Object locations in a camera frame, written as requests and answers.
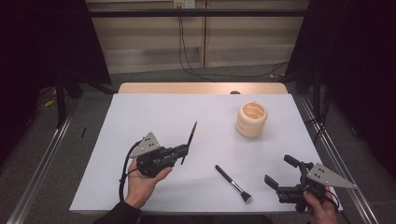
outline silver metal plate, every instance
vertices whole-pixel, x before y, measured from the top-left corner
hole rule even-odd
[[[325,186],[345,189],[357,188],[356,184],[349,182],[342,176],[336,174],[334,171],[320,163],[315,164],[315,166],[308,172],[306,177]]]
[[[160,147],[161,145],[157,141],[157,138],[154,136],[154,133],[148,133],[148,135],[146,135],[146,137],[142,139],[140,144],[134,148],[134,151],[132,152],[130,158],[132,159],[141,156],[143,154],[149,153],[150,151],[154,151]]]

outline black horizontal bar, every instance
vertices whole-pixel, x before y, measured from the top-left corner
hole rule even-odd
[[[330,11],[306,9],[139,9],[90,10],[93,18],[121,17],[326,17]]]

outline person's left hand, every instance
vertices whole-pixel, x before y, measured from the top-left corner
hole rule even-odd
[[[135,170],[136,167],[136,160],[133,160],[128,172]],[[131,172],[128,175],[128,195],[124,201],[134,208],[141,208],[151,196],[155,185],[165,179],[171,171],[171,167],[166,167],[154,178],[142,175],[137,169]]]

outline power outlet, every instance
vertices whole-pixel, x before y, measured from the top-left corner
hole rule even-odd
[[[184,8],[184,0],[174,0],[174,8]]]
[[[184,8],[195,8],[195,0],[185,0]]]

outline human hand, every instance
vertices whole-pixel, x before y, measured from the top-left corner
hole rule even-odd
[[[332,199],[332,195],[329,191],[325,193],[326,197]],[[335,208],[332,203],[325,200],[324,203],[320,203],[317,197],[313,194],[305,191],[305,200],[311,205],[308,206],[308,213],[310,215],[311,224],[337,224],[337,215],[335,213]]]
[[[154,178],[142,175],[136,168],[136,160],[133,160],[128,167],[128,172],[132,172],[128,174],[128,195],[124,201],[134,208],[141,208],[151,196],[155,185],[165,179],[172,168],[164,168]]]

